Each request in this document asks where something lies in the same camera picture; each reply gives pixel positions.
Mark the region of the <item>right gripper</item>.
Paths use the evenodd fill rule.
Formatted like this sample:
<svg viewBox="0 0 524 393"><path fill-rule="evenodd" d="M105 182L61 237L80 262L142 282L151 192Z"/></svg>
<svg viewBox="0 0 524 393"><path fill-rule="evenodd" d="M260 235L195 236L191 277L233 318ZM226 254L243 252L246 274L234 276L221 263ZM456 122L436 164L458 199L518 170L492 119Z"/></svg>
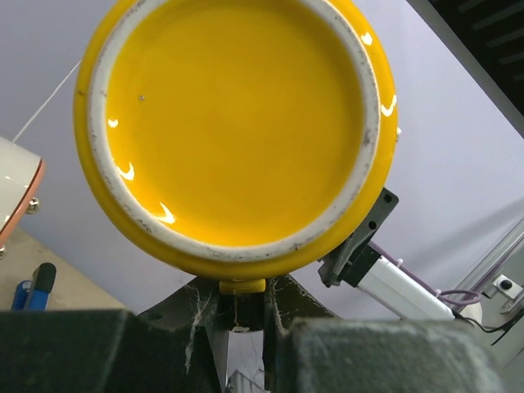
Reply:
<svg viewBox="0 0 524 393"><path fill-rule="evenodd" d="M370 242L399 202L396 194L383 188L364 221L338 247L323 256L318 270L326 287L346 282L357 287L380 254ZM276 392L277 352L280 341L295 318L337 318L331 310L306 291L290 274L267 280L264 293L264 338L262 360L264 388Z"/></svg>

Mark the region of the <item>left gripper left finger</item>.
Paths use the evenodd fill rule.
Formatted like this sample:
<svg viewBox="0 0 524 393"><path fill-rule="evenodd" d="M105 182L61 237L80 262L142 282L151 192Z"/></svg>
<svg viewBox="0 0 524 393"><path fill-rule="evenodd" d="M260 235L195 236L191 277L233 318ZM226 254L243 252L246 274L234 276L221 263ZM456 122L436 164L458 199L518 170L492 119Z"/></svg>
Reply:
<svg viewBox="0 0 524 393"><path fill-rule="evenodd" d="M191 329L123 310L1 314L3 392L211 392L210 350L186 356Z"/></svg>

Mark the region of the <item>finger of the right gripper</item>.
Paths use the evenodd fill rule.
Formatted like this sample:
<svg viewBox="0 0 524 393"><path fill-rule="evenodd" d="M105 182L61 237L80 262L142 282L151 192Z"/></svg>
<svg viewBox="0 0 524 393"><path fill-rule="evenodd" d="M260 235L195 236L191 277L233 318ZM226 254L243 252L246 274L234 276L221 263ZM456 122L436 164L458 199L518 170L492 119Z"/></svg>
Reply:
<svg viewBox="0 0 524 393"><path fill-rule="evenodd" d="M229 332L216 281L194 278L140 313L147 370L168 392L224 392Z"/></svg>

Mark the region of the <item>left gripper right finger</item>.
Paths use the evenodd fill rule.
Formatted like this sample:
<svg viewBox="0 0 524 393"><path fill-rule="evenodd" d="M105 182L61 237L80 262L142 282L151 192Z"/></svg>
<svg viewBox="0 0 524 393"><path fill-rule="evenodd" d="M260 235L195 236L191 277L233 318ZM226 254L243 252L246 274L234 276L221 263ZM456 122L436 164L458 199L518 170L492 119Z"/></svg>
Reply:
<svg viewBox="0 0 524 393"><path fill-rule="evenodd" d="M277 341L272 392L508 392L465 322L298 318Z"/></svg>

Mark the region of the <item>yellow mug black handle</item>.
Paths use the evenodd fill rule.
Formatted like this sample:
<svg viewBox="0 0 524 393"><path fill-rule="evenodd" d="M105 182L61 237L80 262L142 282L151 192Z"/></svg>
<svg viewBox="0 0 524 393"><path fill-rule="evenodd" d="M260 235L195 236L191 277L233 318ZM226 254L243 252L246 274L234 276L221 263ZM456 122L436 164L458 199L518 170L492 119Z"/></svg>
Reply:
<svg viewBox="0 0 524 393"><path fill-rule="evenodd" d="M86 47L73 114L115 227L231 297L355 232L398 125L385 51L352 1L118 1Z"/></svg>

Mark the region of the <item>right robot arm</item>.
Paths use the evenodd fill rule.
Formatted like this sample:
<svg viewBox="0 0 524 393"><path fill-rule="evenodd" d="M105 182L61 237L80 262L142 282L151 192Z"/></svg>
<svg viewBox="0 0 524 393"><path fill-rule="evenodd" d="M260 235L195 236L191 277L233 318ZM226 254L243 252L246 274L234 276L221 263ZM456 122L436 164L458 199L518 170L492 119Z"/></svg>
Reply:
<svg viewBox="0 0 524 393"><path fill-rule="evenodd" d="M327 287L346 282L403 319L454 320L458 314L452 308L457 303L448 292L431 289L372 241L398 202L397 195L382 189L355 232L321 258L321 281ZM284 341L292 324L296 319L326 321L341 334L340 319L289 274L269 278L265 284L263 292L247 293L241 288L228 294L214 282L195 278L142 317L161 327L178 328L183 325L182 307L194 305L193 331L204 319L230 332L262 331L265 389L296 391L301 366Z"/></svg>

